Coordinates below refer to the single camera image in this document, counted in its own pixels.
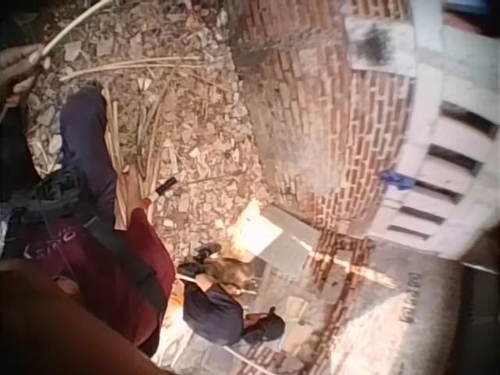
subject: curved brick wall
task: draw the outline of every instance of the curved brick wall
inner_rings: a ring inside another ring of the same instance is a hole
[[[278,204],[363,235],[402,145],[414,78],[352,70],[344,16],[407,20],[406,0],[228,0],[234,60]]]

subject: foot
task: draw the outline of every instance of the foot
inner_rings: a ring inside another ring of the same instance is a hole
[[[207,258],[217,252],[220,252],[221,249],[221,244],[209,242],[208,244],[204,244],[195,249],[195,256],[193,256],[193,259],[199,264],[203,264]]]

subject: navy pants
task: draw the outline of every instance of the navy pants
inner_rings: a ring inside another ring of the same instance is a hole
[[[68,98],[61,110],[62,167],[72,168],[95,211],[107,223],[113,222],[116,172],[105,145],[106,102],[96,87],[84,87]],[[3,202],[14,191],[32,188],[40,182],[27,140],[20,111],[10,109],[0,123]]]

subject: black shirt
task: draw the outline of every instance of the black shirt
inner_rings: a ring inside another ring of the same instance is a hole
[[[233,345],[241,339],[243,308],[218,284],[203,292],[198,285],[187,283],[184,321],[213,344]]]

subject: red shirt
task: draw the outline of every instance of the red shirt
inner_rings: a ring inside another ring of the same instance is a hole
[[[24,258],[40,264],[51,277],[75,281],[87,309],[134,345],[144,343],[159,329],[158,313],[81,225],[73,219],[60,219],[51,222],[49,228],[52,236],[45,226],[23,229],[17,241],[23,246]],[[135,209],[128,230],[117,233],[156,271],[168,300],[175,268],[144,210]]]

